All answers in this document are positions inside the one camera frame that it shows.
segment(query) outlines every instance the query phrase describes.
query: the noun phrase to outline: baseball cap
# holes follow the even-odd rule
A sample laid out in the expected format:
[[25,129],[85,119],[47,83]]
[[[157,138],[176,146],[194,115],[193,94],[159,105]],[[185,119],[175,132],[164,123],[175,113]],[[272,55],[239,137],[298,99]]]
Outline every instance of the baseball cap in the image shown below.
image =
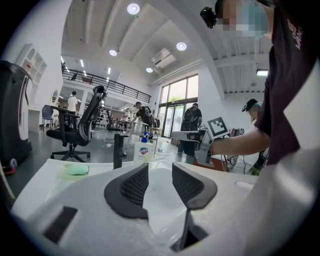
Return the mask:
[[243,106],[242,112],[249,111],[256,103],[258,103],[256,99],[249,99],[248,102]]

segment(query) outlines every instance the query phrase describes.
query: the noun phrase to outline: fluorescent light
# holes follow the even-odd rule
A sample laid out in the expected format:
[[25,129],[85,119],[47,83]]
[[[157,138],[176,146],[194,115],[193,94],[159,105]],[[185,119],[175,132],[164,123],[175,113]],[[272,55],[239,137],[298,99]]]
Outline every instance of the fluorescent light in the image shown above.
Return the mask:
[[126,10],[128,11],[128,13],[132,15],[136,15],[138,12],[140,12],[140,6],[137,5],[136,3],[131,3],[128,5]]
[[187,45],[184,43],[184,42],[178,42],[176,44],[176,48],[179,50],[179,51],[184,51],[185,49],[187,49]]
[[109,53],[111,56],[117,56],[117,52],[115,50],[110,50]]
[[256,75],[258,77],[267,77],[269,74],[269,70],[268,69],[257,69],[256,70]]

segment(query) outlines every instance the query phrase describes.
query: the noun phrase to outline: black office chair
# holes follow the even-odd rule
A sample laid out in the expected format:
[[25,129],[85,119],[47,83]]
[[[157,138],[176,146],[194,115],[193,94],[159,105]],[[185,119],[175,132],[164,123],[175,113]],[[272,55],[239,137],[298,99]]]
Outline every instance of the black office chair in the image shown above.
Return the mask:
[[107,127],[106,127],[106,129],[107,129],[108,131],[115,131],[115,132],[123,132],[123,131],[125,131],[125,129],[113,127],[113,126],[112,126],[113,121],[112,121],[112,119],[111,119],[111,116],[110,116],[109,111],[107,111],[106,114],[107,114],[108,120],[109,120],[109,123],[108,123],[108,125],[107,125]]
[[[52,152],[52,155],[50,156],[51,159],[54,159],[54,155],[64,155],[64,157],[61,159],[62,161],[65,161],[68,158],[75,158],[78,161],[85,163],[85,161],[78,155],[86,155],[88,158],[90,158],[90,152],[75,151],[75,148],[78,145],[84,147],[91,141],[91,124],[93,120],[97,118],[101,101],[107,94],[105,87],[102,85],[95,87],[93,89],[93,93],[94,95],[90,101],[90,104],[84,112],[78,126],[77,118],[80,118],[79,116],[70,114],[70,111],[63,108],[56,106],[51,107],[59,111],[60,127],[55,130],[48,130],[46,135],[62,141],[62,146],[64,147],[66,147],[69,143],[68,151]],[[65,124],[65,117],[71,117],[73,128]]]

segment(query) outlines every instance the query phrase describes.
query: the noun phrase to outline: spray bottle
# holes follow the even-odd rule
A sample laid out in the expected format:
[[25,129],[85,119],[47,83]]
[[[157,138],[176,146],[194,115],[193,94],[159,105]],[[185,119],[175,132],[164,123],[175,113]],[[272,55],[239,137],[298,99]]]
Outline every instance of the spray bottle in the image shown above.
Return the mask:
[[153,144],[148,143],[149,132],[144,132],[143,138],[141,141],[134,144],[134,163],[150,163]]

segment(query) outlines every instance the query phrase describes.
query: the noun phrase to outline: face mask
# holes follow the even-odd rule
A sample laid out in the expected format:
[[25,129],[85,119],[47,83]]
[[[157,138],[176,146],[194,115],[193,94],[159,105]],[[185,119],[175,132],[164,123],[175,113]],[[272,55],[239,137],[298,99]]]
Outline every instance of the face mask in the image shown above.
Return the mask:
[[267,34],[269,19],[265,9],[253,0],[241,0],[236,7],[235,30],[242,37],[260,38]]

